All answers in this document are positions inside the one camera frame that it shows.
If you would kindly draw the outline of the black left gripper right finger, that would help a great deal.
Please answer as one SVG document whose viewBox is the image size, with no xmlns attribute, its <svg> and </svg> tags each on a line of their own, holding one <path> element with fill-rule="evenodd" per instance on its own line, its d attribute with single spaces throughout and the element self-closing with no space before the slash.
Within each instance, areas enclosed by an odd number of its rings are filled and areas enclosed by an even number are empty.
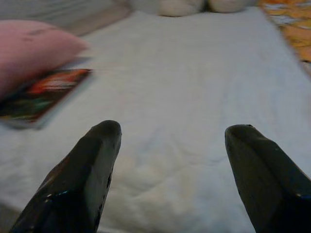
<svg viewBox="0 0 311 233">
<path fill-rule="evenodd" d="M 311 180 L 252 125 L 225 130 L 225 147 L 240 198 L 257 233 L 309 233 Z"/>
</svg>

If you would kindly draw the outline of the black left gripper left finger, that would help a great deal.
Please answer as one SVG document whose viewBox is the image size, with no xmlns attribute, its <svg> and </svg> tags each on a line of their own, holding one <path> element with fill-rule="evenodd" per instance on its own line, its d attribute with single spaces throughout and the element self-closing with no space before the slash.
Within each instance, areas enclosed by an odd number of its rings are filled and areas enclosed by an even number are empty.
<svg viewBox="0 0 311 233">
<path fill-rule="evenodd" d="M 121 126 L 93 126 L 46 176 L 12 233 L 95 233 L 121 147 Z"/>
</svg>

